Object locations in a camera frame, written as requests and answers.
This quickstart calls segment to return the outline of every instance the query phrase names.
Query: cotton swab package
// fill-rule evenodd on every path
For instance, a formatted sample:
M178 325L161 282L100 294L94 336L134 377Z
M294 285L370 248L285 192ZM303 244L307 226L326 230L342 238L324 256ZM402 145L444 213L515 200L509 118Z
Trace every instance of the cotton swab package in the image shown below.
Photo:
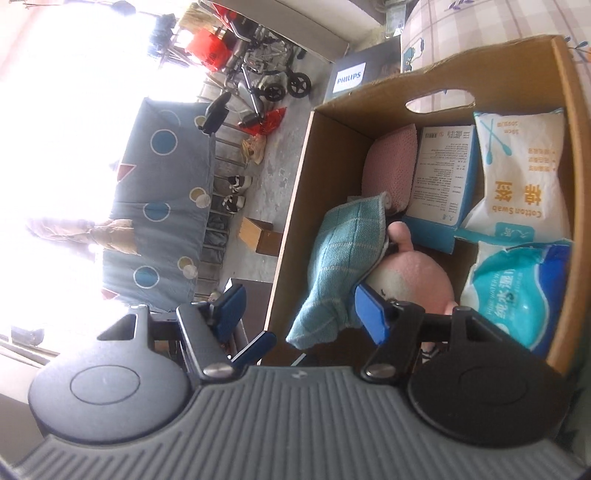
M456 232L498 245L570 238L558 167L562 109L537 115L474 113L485 175L484 198Z

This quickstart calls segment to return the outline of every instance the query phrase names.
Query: checkered towel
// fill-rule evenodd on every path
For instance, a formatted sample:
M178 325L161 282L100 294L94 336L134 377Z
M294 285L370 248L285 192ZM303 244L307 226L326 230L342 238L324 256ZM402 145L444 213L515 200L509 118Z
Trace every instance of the checkered towel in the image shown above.
M384 194L326 213L308 266L310 294L287 336L289 343L303 350L332 342L344 328L362 326L354 314L354 287L384 256L385 233Z

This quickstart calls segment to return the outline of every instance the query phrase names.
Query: box handle hole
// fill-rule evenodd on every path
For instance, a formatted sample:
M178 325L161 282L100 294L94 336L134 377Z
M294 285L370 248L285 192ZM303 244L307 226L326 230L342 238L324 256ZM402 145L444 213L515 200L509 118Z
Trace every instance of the box handle hole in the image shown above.
M412 113L433 113L474 105L474 96L466 90L440 90L424 97L409 100L406 107Z

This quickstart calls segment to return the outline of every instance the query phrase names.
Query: shoe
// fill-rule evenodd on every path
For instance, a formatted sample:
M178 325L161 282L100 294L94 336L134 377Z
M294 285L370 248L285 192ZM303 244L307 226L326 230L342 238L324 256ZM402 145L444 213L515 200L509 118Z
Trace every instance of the shoe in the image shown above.
M232 193L243 193L252 185L252 177L250 175L235 175L228 177L228 182Z
M245 198L240 195L228 195L222 201L222 206L230 213L238 213L244 207Z

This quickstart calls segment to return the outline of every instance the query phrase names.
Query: wooden box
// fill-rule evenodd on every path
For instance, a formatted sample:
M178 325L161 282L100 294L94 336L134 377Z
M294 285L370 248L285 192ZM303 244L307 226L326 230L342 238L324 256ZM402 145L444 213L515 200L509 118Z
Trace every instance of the wooden box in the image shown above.
M279 256L283 233L274 232L272 223L244 217L238 236L258 254Z

